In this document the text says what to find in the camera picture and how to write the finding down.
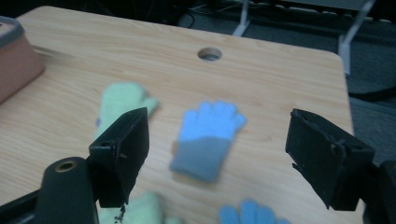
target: round hole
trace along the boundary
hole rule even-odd
[[[205,48],[198,51],[198,57],[206,62],[214,62],[220,59],[222,53],[219,49],[216,48]]]
[[[76,166],[77,164],[75,161],[64,161],[56,166],[55,171],[58,173],[63,173],[73,170]]]

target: table surface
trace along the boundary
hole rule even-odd
[[[0,105],[0,204],[40,187],[66,157],[86,158],[101,93],[119,81],[143,85],[161,102],[150,117],[150,152],[131,197],[152,190],[167,216],[216,223],[223,204],[253,198],[292,223],[361,223],[327,210],[285,152],[293,108],[352,133],[340,58],[330,52],[111,18],[55,7],[19,17],[45,73]],[[205,62],[197,52],[217,48]],[[170,172],[183,113],[202,101],[235,103],[247,117],[215,184]]]

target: black cable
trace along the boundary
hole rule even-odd
[[[154,8],[155,0],[151,0],[151,6],[149,7],[148,14],[146,14],[146,17],[144,21],[146,21],[149,18],[149,14],[151,14],[152,9]]]
[[[191,23],[187,28],[191,28],[194,24],[195,24],[195,17],[191,15],[191,13],[189,11],[187,11],[187,15],[189,15],[191,17]]]
[[[266,5],[251,9],[252,18],[258,21],[275,21],[302,23],[312,25],[328,25],[342,18],[342,15],[331,12],[304,12],[299,9],[287,8],[282,5]]]
[[[189,11],[192,12],[196,12],[199,14],[204,14],[204,15],[215,15],[217,13],[223,12],[223,11],[227,11],[229,9],[233,9],[233,8],[242,8],[242,3],[236,3],[236,4],[232,4],[232,5],[222,5],[222,8],[217,9],[217,10],[213,10],[212,8],[209,7],[209,5],[204,4],[204,5],[200,5],[197,7],[190,7]]]

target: pink object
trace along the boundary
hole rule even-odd
[[[0,17],[0,103],[44,71],[17,20]]]

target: glove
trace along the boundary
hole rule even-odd
[[[203,102],[197,111],[186,111],[170,169],[198,180],[215,181],[234,135],[246,122],[235,105],[221,101],[213,105]]]
[[[146,192],[125,205],[122,222],[117,220],[119,208],[102,208],[99,211],[99,223],[128,223],[128,224],[182,224],[178,217],[167,217],[163,222],[163,208],[160,197],[153,192]]]
[[[241,202],[240,217],[235,208],[224,205],[219,210],[220,224],[290,224],[286,219],[276,219],[271,208],[247,199]]]
[[[96,122],[98,130],[95,138],[99,137],[123,113],[146,107],[150,115],[157,104],[157,99],[148,97],[144,88],[137,83],[111,84],[102,95],[102,106],[99,120]]]

